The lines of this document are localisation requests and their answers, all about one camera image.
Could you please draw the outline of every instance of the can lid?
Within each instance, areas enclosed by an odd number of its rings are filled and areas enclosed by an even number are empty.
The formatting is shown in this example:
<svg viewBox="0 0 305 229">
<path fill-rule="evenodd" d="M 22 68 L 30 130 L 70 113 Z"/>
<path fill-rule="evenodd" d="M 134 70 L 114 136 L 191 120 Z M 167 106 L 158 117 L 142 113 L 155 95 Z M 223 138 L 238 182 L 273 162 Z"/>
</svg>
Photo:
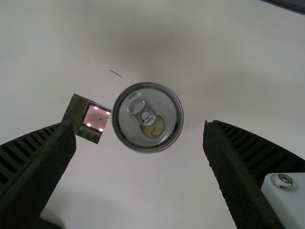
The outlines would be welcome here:
<svg viewBox="0 0 305 229">
<path fill-rule="evenodd" d="M 183 126 L 183 109 L 169 88 L 138 83 L 118 97 L 112 112 L 117 137 L 130 149 L 155 153 L 171 146 Z"/>
</svg>

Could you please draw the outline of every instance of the white background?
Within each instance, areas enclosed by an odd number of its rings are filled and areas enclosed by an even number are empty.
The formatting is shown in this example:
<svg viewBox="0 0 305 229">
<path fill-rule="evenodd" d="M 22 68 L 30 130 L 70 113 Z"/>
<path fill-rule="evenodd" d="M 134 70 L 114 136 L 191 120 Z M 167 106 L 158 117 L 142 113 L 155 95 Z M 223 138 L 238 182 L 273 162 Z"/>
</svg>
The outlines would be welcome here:
<svg viewBox="0 0 305 229">
<path fill-rule="evenodd" d="M 202 149 L 221 120 L 305 158 L 305 17 L 259 0 L 3 0 L 0 144 L 61 121 L 73 93 L 112 108 L 151 81 L 181 99 L 169 149 L 124 147 L 111 120 L 42 216 L 66 229 L 233 229 Z M 120 75 L 109 72 L 113 70 Z"/>
</svg>

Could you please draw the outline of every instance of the can rim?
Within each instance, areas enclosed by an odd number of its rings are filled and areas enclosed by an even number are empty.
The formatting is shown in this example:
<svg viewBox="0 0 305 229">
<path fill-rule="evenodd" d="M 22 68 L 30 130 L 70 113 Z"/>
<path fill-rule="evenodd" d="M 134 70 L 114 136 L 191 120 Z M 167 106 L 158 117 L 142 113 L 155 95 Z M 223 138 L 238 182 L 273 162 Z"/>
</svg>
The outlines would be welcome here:
<svg viewBox="0 0 305 229">
<path fill-rule="evenodd" d="M 155 146 L 139 146 L 127 140 L 126 136 L 124 135 L 124 133 L 120 128 L 120 124 L 118 121 L 120 107 L 123 101 L 127 98 L 127 96 L 129 96 L 132 92 L 145 88 L 155 89 L 167 95 L 170 98 L 170 100 L 173 102 L 177 114 L 177 121 L 172 134 L 164 142 L 161 142 L 160 144 Z M 177 140 L 180 133 L 182 132 L 183 120 L 184 120 L 183 108 L 176 94 L 171 89 L 169 89 L 164 85 L 150 83 L 150 82 L 137 83 L 125 89 L 115 101 L 112 110 L 112 126 L 114 128 L 114 132 L 117 135 L 118 139 L 128 148 L 136 152 L 145 153 L 145 154 L 157 153 L 170 147 Z"/>
</svg>

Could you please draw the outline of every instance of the screw head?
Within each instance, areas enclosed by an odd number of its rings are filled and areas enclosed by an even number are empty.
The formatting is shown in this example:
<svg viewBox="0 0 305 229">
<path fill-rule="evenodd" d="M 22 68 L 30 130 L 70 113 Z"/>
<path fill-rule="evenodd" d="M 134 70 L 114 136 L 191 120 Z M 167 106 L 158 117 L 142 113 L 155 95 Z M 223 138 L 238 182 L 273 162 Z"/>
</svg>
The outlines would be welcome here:
<svg viewBox="0 0 305 229">
<path fill-rule="evenodd" d="M 290 176 L 283 173 L 274 173 L 271 176 L 271 181 L 275 186 L 285 191 L 292 191 L 296 189 L 296 183 L 294 180 Z"/>
</svg>

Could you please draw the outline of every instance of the black plastic part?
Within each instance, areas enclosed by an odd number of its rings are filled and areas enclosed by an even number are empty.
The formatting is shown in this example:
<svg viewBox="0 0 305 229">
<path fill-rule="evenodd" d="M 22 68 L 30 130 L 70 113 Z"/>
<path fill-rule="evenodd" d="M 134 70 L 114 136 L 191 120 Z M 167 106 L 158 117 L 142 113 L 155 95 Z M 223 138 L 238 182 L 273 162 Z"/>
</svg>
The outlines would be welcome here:
<svg viewBox="0 0 305 229">
<path fill-rule="evenodd" d="M 53 223 L 45 221 L 39 218 L 33 225 L 31 229 L 62 229 L 60 226 L 57 226 Z"/>
<path fill-rule="evenodd" d="M 262 0 L 296 13 L 305 14 L 305 0 Z"/>
<path fill-rule="evenodd" d="M 203 149 L 238 229 L 284 228 L 260 190 L 265 172 L 272 173 L 278 167 L 277 162 L 262 159 L 262 155 L 272 152 L 272 146 L 282 149 L 238 127 L 219 121 L 205 122 Z M 264 166 L 259 178 L 248 170 L 253 161 L 257 164 L 256 171 Z"/>
<path fill-rule="evenodd" d="M 30 229 L 76 150 L 71 123 L 29 133 L 0 146 L 0 229 Z"/>
</svg>

